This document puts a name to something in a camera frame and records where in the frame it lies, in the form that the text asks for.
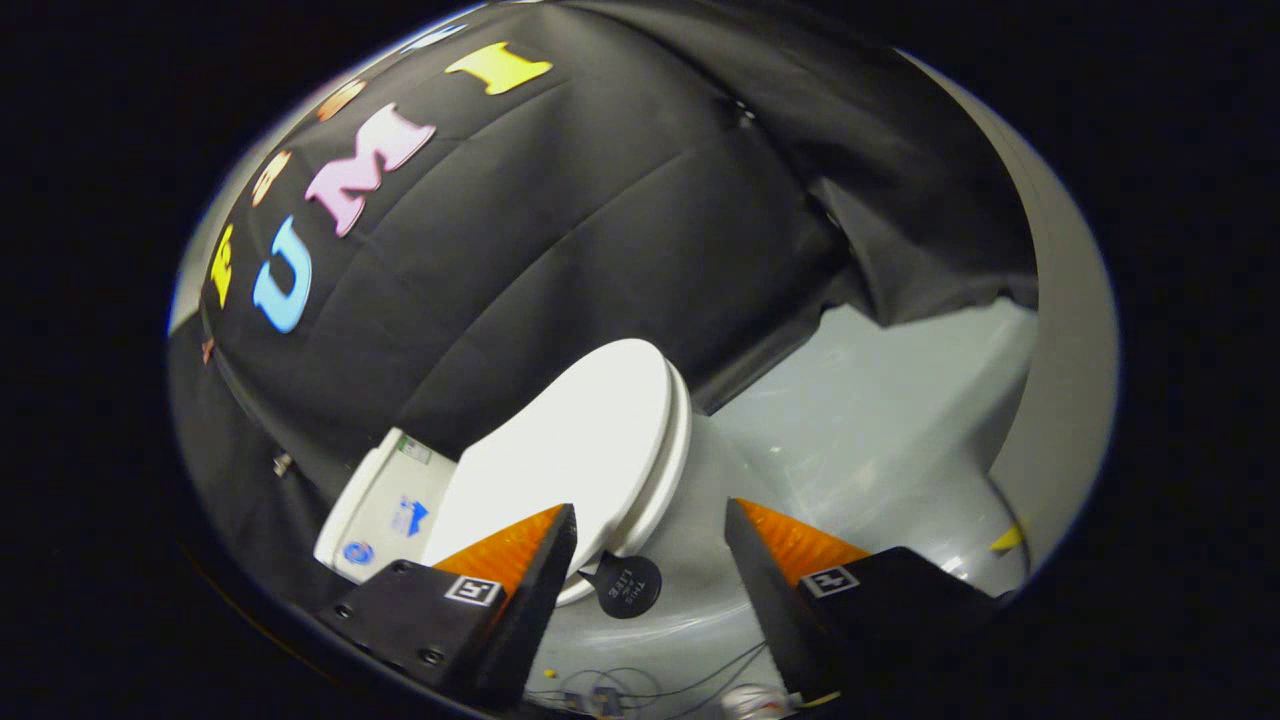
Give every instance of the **cable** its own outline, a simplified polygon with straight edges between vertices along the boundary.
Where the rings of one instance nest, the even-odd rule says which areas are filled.
[[[728,679],[728,683],[732,683],[735,679],[737,679],[739,675],[741,675],[751,665],[751,662],[755,661],[755,657],[758,657],[759,653],[764,651],[764,644],[765,643],[760,642],[758,644],[754,644],[754,646],[749,647],[746,651],[739,653],[736,657],[733,657],[732,660],[730,660],[728,662],[726,662],[724,665],[722,665],[714,673],[712,673],[712,674],[707,675],[705,678],[703,678],[701,680],[698,680],[696,683],[694,683],[691,685],[687,685],[687,687],[684,687],[684,688],[681,688],[678,691],[657,692],[657,693],[653,693],[653,694],[635,694],[634,692],[631,692],[631,688],[628,688],[626,685],[626,683],[621,682],[617,676],[614,676],[613,673],[621,673],[623,670],[630,670],[632,673],[637,673],[640,675],[644,675],[645,679],[648,679],[654,685],[654,688],[659,689],[659,691],[662,689],[662,683],[659,683],[658,679],[653,676],[653,674],[650,674],[650,673],[648,673],[645,670],[641,670],[639,667],[611,667],[608,670],[591,670],[591,669],[579,670],[577,673],[573,673],[572,675],[568,675],[563,680],[561,680],[559,687],[557,687],[554,691],[526,691],[525,694],[530,696],[530,697],[534,697],[534,698],[538,698],[538,700],[541,700],[541,696],[559,694],[561,697],[558,697],[556,700],[552,700],[552,702],[561,702],[561,703],[563,703],[564,702],[564,696],[567,694],[566,693],[566,688],[568,688],[568,684],[572,683],[576,678],[579,678],[581,675],[586,675],[589,673],[594,673],[595,676],[596,676],[596,680],[600,679],[600,678],[608,678],[609,680],[612,680],[614,684],[618,685],[618,689],[626,692],[626,694],[620,694],[618,696],[620,701],[621,700],[648,700],[649,701],[649,702],[645,702],[644,705],[623,705],[622,706],[623,710],[644,710],[644,708],[649,707],[650,705],[658,702],[658,698],[671,697],[671,696],[675,696],[675,694],[685,693],[685,692],[689,692],[689,691],[696,688],[698,685],[701,685],[703,683],[707,683],[708,680],[710,680],[716,675],[719,675],[724,670],[728,670],[730,667],[732,667],[733,664],[737,662],[739,660],[742,660],[748,655],[751,655],[753,652],[755,652],[755,656],[753,656],[750,660],[748,660],[746,664],[742,665],[741,667],[739,667],[737,673],[735,673],[733,676],[731,676]],[[684,714],[676,715],[675,717],[681,717],[684,715],[687,715],[689,712],[692,712],[694,710],[698,710],[699,707],[701,707],[703,705],[705,705],[707,702],[709,702],[714,697],[718,697],[719,693],[723,692],[726,687],[728,687],[727,683],[726,683],[726,685],[722,685],[721,689],[716,691],[716,694],[713,694],[712,697],[704,700],[701,703],[694,706],[692,708],[685,711]]]
[[[818,700],[806,702],[804,705],[797,705],[796,707],[818,707],[819,705],[823,705],[826,702],[831,702],[831,701],[836,700],[837,697],[840,697],[840,691],[836,691],[836,692],[833,692],[831,694],[824,694],[824,696],[819,697]]]
[[[737,656],[737,657],[735,657],[733,660],[730,660],[728,662],[726,662],[724,665],[722,665],[719,670],[717,670],[717,671],[712,673],[710,675],[707,675],[705,678],[703,678],[701,680],[698,680],[696,683],[694,683],[694,684],[689,685],[687,688],[681,688],[681,689],[678,689],[678,691],[671,691],[671,692],[666,692],[666,693],[658,693],[658,694],[639,694],[639,696],[632,696],[632,697],[636,697],[636,698],[650,698],[650,697],[669,697],[669,696],[673,696],[673,694],[680,694],[680,693],[682,693],[682,692],[687,692],[687,691],[691,691],[691,689],[696,688],[698,685],[700,685],[700,684],[705,683],[707,680],[710,680],[710,679],[712,679],[712,678],[714,678],[716,675],[719,675],[719,674],[721,674],[721,673],[723,673],[724,670],[728,670],[728,669],[730,669],[730,667],[731,667],[731,666],[732,666],[732,665],[733,665],[735,662],[737,662],[739,660],[742,660],[742,659],[744,659],[744,657],[746,657],[748,655],[751,655],[751,652],[753,652],[753,651],[758,651],[758,650],[763,650],[763,648],[764,648],[764,643],[763,643],[763,642],[762,642],[762,643],[759,643],[759,644],[755,644],[755,646],[751,646],[751,647],[749,647],[749,648],[746,650],[746,652],[742,652],[741,655],[739,655],[739,656]]]
[[[764,652],[764,643],[760,643],[760,644],[758,644],[755,647],[756,647],[755,655],[753,655],[751,659],[746,661],[746,664],[744,664],[741,667],[739,667],[737,673],[733,673],[732,675],[730,675],[730,679],[724,680],[724,684],[721,685],[719,688],[717,688],[714,693],[707,696],[705,700],[703,700],[698,705],[690,707],[689,710],[685,710],[684,712],[680,712],[680,714],[672,715],[669,717],[666,717],[664,720],[676,720],[677,717],[684,717],[685,715],[689,715],[690,712],[696,711],[698,708],[700,708],[701,706],[707,705],[708,702],[718,698],[721,696],[721,693],[724,692],[724,688],[730,687],[733,683],[733,680],[736,680],[739,675],[741,675],[742,673],[745,673],[746,669],[751,666],[751,662],[755,662],[755,659],[759,657]]]

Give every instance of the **black cloth backdrop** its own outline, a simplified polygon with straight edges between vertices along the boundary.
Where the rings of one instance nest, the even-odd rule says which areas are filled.
[[[225,306],[206,282],[170,340],[170,392],[210,520],[252,577],[325,602],[344,582],[311,544],[388,428],[457,459],[612,340],[657,345],[712,413],[831,304],[886,325],[1001,293],[1034,306],[1025,217],[968,115],[890,49],[774,12],[488,6],[361,73],[367,87],[328,122],[293,128],[257,208],[232,190]],[[443,72],[502,41],[553,69],[497,96]],[[438,129],[335,237],[303,191],[389,102]],[[312,281],[280,333],[252,281],[269,261],[291,287],[270,252],[291,215]],[[276,478],[282,450],[297,464]]]

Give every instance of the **toilet seat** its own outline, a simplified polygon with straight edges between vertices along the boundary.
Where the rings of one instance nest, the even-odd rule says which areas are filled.
[[[458,460],[420,561],[434,565],[561,502],[577,547],[557,605],[591,587],[576,571],[602,550],[637,551],[680,482],[691,434],[680,373],[643,340],[588,354]]]

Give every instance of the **round black sticker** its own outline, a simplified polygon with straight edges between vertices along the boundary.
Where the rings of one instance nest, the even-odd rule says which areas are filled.
[[[611,618],[643,615],[658,601],[662,592],[662,573],[648,557],[632,555],[618,557],[604,551],[594,575],[579,570],[579,575],[595,587],[600,609]]]

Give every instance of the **pink letter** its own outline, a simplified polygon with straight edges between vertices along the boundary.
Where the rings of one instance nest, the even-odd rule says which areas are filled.
[[[365,199],[348,192],[378,190],[383,182],[375,156],[383,159],[384,170],[392,172],[426,145],[434,133],[434,126],[417,127],[397,115],[396,104],[390,104],[374,113],[356,131],[356,156],[333,160],[320,168],[303,197],[319,200],[338,222],[338,237],[344,237],[365,209]]]

